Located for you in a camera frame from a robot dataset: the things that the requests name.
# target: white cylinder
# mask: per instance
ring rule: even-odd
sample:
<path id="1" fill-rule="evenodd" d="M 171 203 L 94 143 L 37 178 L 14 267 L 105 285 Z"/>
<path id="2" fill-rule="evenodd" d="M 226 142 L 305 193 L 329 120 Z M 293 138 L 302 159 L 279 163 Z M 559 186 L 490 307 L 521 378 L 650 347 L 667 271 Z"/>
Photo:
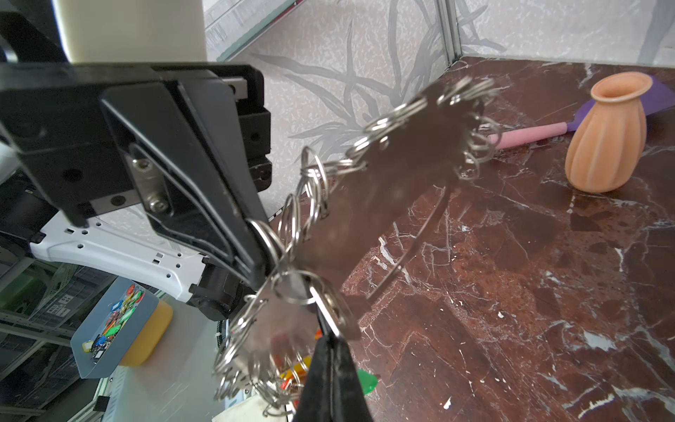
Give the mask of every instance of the white cylinder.
<path id="1" fill-rule="evenodd" d="M 71 63 L 206 61 L 201 0 L 53 0 Z"/>

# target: round hole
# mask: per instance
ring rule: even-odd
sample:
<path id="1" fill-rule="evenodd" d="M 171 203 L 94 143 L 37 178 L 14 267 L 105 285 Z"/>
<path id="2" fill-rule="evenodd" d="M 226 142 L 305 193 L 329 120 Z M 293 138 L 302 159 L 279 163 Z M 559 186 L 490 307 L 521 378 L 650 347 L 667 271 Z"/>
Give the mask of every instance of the round hole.
<path id="1" fill-rule="evenodd" d="M 70 183 L 77 183 L 82 180 L 82 170 L 79 169 L 68 169 L 61 173 L 61 177 Z"/>
<path id="2" fill-rule="evenodd" d="M 5 125 L 7 130 L 19 138 L 37 138 L 44 136 L 46 132 L 36 120 L 25 115 L 10 116 Z"/>
<path id="3" fill-rule="evenodd" d="M 126 202 L 126 198 L 122 195 L 115 195 L 110 198 L 110 203 L 116 207 L 121 207 Z"/>

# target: vase rim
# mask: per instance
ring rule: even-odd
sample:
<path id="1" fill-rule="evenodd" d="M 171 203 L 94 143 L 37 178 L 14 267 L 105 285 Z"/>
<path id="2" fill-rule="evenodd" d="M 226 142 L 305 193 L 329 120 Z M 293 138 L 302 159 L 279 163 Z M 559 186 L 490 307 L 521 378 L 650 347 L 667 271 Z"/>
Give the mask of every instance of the vase rim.
<path id="1" fill-rule="evenodd" d="M 647 92 L 653 80 L 642 72 L 622 72 L 608 76 L 591 89 L 591 97 L 600 103 L 622 103 L 639 98 Z"/>

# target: purple spatula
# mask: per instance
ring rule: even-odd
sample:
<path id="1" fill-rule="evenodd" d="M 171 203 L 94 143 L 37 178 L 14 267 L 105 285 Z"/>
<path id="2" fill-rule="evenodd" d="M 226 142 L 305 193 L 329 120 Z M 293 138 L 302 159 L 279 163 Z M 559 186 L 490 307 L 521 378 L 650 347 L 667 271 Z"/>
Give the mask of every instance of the purple spatula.
<path id="1" fill-rule="evenodd" d="M 651 79 L 654 83 L 640 98 L 642 100 L 642 106 L 645 109 L 645 115 L 650 115 L 657 111 L 675 106 L 675 93 L 673 93 L 666 85 L 663 85 L 656 80 L 653 76 Z M 574 120 L 571 122 L 560 122 L 545 126 L 535 126 L 534 128 L 504 132 L 502 134 L 502 141 L 497 146 L 497 149 L 517 147 L 518 145 L 528 144 L 530 142 L 550 138 L 551 136 L 559 136 L 567 132 L 574 132 L 578 129 L 579 125 L 584 120 L 584 117 L 586 117 L 586 114 L 589 113 L 594 104 L 595 100 L 589 100 L 582 105 L 574 115 Z M 491 135 L 490 139 L 494 142 L 496 136 Z"/>

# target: pink spatula handle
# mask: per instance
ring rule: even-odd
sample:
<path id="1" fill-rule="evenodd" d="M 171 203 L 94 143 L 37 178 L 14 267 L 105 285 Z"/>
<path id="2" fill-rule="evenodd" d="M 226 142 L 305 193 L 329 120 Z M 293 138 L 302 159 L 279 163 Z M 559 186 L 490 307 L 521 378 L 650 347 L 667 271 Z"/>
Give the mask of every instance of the pink spatula handle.
<path id="1" fill-rule="evenodd" d="M 502 141 L 497 145 L 497 149 L 517 147 L 518 145 L 528 144 L 537 140 L 550 138 L 551 136 L 564 135 L 565 133 L 567 133 L 567 123 L 565 122 L 511 130 L 502 133 Z M 497 136 L 490 135 L 490 140 L 495 142 Z"/>

